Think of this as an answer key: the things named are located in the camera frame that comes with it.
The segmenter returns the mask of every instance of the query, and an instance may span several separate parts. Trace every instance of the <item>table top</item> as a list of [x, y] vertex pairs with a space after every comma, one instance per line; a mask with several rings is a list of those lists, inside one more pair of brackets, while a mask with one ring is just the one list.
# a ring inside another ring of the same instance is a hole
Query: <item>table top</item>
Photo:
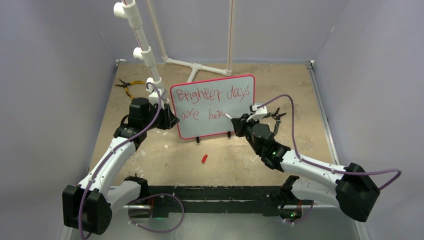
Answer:
[[[225, 68], [225, 64], [208, 64], [215, 68]], [[184, 83], [190, 75], [187, 67], [158, 64], [159, 74], [165, 88]], [[143, 64], [120, 64], [114, 84], [119, 79], [125, 82], [146, 81], [149, 71]], [[295, 108], [295, 139], [300, 153], [311, 158], [332, 163], [321, 112], [316, 100], [309, 72], [303, 64], [234, 64], [233, 76], [252, 74], [256, 79], [255, 101], [266, 102], [285, 93], [292, 96]], [[195, 81], [221, 78], [222, 75], [199, 71]], [[136, 97], [147, 97], [145, 86], [137, 84], [129, 87]], [[93, 168], [107, 150], [115, 129], [121, 119], [128, 114], [131, 99], [121, 87], [113, 86], [107, 103], [103, 121], [97, 137], [90, 167]], [[293, 148], [291, 137], [291, 105], [288, 99], [280, 98], [270, 103], [269, 112], [287, 113], [275, 139]], [[264, 118], [261, 123], [274, 129], [275, 120]], [[202, 164], [203, 156], [207, 160]], [[198, 186], [279, 186], [290, 173], [282, 173], [266, 167], [256, 156], [243, 137], [226, 134], [183, 140], [177, 127], [170, 130], [152, 129], [135, 154], [125, 163], [114, 180], [120, 185], [124, 178], [143, 177], [149, 185], [198, 185]]]

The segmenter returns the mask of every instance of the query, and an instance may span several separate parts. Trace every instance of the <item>red frame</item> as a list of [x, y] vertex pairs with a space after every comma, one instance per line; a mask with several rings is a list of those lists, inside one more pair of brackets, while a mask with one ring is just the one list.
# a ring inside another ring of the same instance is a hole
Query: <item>red frame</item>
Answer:
[[[222, 77], [222, 78], [209, 79], [209, 80], [203, 80], [203, 81], [184, 82], [184, 83], [177, 83], [175, 85], [172, 85], [171, 88], [169, 89], [169, 92], [171, 93], [170, 95], [171, 95], [171, 100], [172, 100], [172, 107], [173, 107], [173, 112], [175, 113], [175, 116], [178, 118], [178, 114], [177, 114], [177, 111], [175, 109], [174, 98], [173, 98], [173, 95], [172, 95], [172, 88], [173, 87], [178, 87], [178, 86], [183, 86], [183, 85], [190, 85], [190, 84], [201, 84], [201, 83], [213, 82], [213, 81], [219, 81], [219, 80], [237, 79], [237, 78], [243, 78], [243, 77], [252, 77], [253, 78], [253, 102], [255, 102], [256, 79], [255, 79], [255, 76], [253, 76], [252, 74], [230, 76], [230, 77]], [[178, 134], [179, 134], [179, 137], [181, 139], [188, 140], [188, 139], [195, 139], [196, 138], [195, 136], [193, 136], [193, 137], [187, 137], [187, 138], [182, 137], [181, 136], [181, 132], [180, 132], [180, 124], [177, 123], [176, 126], [178, 128]], [[218, 132], [218, 133], [200, 135], [198, 137], [209, 137], [209, 136], [215, 136], [215, 135], [226, 134], [226, 133], [227, 132], [224, 131], [224, 132]]]

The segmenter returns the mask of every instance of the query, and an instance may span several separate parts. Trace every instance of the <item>red handwriting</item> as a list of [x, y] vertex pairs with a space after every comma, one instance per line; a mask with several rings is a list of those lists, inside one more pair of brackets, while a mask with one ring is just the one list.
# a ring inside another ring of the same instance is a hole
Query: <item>red handwriting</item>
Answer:
[[193, 119], [198, 121], [199, 119], [196, 118], [197, 115], [199, 115], [199, 111], [195, 111], [195, 109], [192, 108], [191, 111], [183, 112], [181, 114], [181, 118], [185, 120], [185, 119], [188, 119], [189, 117], [193, 117]]
[[209, 119], [220, 119], [222, 116], [225, 116], [225, 113], [223, 113], [223, 111], [215, 111], [215, 112], [211, 112], [211, 109], [209, 108]]
[[180, 102], [187, 101], [192, 103], [193, 105], [198, 103], [200, 99], [205, 99], [209, 101], [217, 100], [218, 102], [221, 102], [221, 91], [219, 91], [218, 89], [198, 88], [197, 91], [192, 92], [177, 89], [175, 92]]
[[231, 85], [231, 89], [226, 93], [226, 97], [228, 99], [241, 97], [239, 101], [241, 102], [245, 98], [245, 96], [248, 96], [251, 94], [249, 92], [249, 87], [250, 86], [247, 86], [243, 91], [241, 87], [234, 87], [233, 85]]

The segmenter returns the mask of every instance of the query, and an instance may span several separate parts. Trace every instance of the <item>yellow-handled pliers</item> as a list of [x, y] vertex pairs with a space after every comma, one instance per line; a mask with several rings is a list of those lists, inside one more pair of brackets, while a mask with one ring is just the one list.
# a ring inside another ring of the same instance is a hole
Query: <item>yellow-handled pliers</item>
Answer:
[[144, 84], [144, 81], [131, 81], [131, 82], [124, 82], [121, 79], [119, 79], [119, 81], [122, 84], [115, 84], [115, 86], [121, 87], [125, 89], [126, 94], [128, 95], [128, 97], [130, 98], [134, 98], [134, 96], [130, 93], [130, 91], [128, 90], [128, 86], [134, 85], [134, 84]]

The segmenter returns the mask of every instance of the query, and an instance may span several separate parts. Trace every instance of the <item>marker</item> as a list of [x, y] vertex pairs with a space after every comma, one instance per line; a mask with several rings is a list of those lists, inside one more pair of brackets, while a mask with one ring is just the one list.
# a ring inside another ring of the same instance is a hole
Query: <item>marker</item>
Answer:
[[208, 157], [207, 154], [204, 155], [203, 159], [201, 160], [201, 163], [204, 164], [206, 162], [206, 158]]

